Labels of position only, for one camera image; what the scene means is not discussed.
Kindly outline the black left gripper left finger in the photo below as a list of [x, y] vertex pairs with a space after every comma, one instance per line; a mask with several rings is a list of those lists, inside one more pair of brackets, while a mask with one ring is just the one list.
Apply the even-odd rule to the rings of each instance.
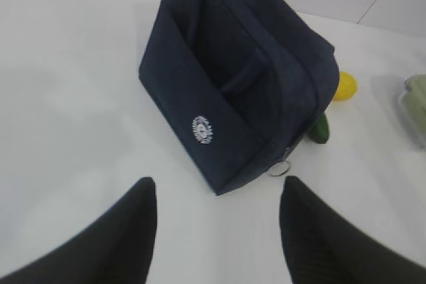
[[141, 178], [82, 232], [1, 282], [146, 283], [156, 228], [156, 185]]

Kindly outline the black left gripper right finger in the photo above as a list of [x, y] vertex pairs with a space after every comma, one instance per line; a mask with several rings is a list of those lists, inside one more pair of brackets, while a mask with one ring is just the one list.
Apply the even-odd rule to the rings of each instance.
[[424, 283], [425, 267], [341, 217], [298, 177], [284, 180], [279, 224], [292, 283]]

